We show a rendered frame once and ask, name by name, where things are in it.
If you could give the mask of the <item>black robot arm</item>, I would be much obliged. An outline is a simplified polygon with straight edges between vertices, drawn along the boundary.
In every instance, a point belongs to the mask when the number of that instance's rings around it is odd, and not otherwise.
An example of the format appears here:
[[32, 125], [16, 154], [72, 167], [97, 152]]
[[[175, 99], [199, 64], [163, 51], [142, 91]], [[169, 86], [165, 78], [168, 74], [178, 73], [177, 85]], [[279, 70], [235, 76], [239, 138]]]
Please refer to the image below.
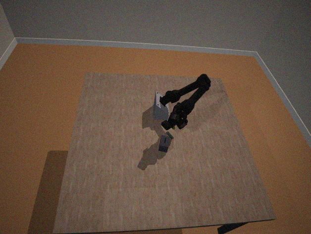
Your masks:
[[[174, 106], [173, 111], [169, 116], [168, 123], [171, 125], [177, 125], [179, 129], [184, 128], [187, 125], [188, 120], [182, 118], [186, 117], [189, 113], [191, 113], [191, 111], [195, 107], [195, 103], [200, 99], [204, 92], [209, 89], [210, 83], [211, 81], [208, 76], [206, 74], [202, 74], [197, 78], [195, 82], [183, 87], [182, 89], [167, 91], [165, 96], [160, 96], [160, 103], [165, 106], [169, 102], [175, 103], [179, 101], [181, 96], [198, 88], [189, 99], [186, 99], [181, 103], [178, 102]], [[185, 114], [183, 114], [182, 111]]]

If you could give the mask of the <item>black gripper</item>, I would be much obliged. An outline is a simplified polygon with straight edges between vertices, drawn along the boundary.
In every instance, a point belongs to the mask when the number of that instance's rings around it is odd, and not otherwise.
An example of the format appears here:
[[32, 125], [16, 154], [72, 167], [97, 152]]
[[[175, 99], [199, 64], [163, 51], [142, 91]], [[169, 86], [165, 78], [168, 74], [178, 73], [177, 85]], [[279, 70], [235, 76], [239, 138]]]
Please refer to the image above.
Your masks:
[[175, 125], [169, 124], [167, 120], [163, 121], [161, 125], [165, 128], [165, 130], [169, 130], [170, 128], [173, 128], [175, 126]]

